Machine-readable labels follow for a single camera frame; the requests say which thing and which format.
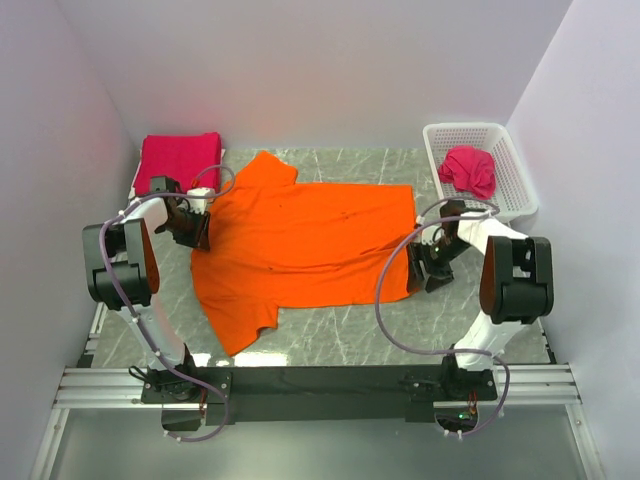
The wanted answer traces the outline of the orange t shirt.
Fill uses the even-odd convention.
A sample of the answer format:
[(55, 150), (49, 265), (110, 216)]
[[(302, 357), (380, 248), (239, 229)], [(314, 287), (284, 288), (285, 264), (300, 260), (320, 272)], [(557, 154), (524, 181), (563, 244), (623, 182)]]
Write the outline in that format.
[(278, 326), (282, 308), (407, 298), (413, 230), (409, 185), (300, 183), (295, 167), (262, 151), (210, 208), (207, 252), (191, 257), (197, 300), (234, 356)]

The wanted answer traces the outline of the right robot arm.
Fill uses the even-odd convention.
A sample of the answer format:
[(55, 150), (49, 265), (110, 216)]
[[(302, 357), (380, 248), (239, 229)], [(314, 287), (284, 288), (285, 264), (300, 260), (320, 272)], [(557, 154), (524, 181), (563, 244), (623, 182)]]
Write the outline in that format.
[(438, 201), (443, 222), (425, 229), (407, 247), (411, 286), (431, 293), (454, 280), (451, 263), (473, 248), (483, 255), (478, 313), (444, 356), (440, 389), (450, 398), (488, 387), (494, 358), (526, 326), (554, 305), (552, 249), (543, 237), (529, 237), (493, 216), (496, 207), (472, 208), (461, 197)]

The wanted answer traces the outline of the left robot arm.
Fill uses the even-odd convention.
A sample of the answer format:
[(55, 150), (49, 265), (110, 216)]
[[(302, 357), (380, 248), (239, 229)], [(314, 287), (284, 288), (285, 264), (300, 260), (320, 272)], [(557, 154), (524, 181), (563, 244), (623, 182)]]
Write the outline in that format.
[(213, 188), (184, 191), (178, 181), (156, 176), (151, 191), (130, 199), (115, 219), (82, 231), (90, 296), (128, 324), (144, 351), (146, 369), (132, 366), (129, 374), (148, 391), (178, 401), (202, 387), (189, 380), (197, 367), (157, 297), (160, 273), (151, 237), (169, 232), (179, 245), (208, 251), (208, 208), (215, 196)]

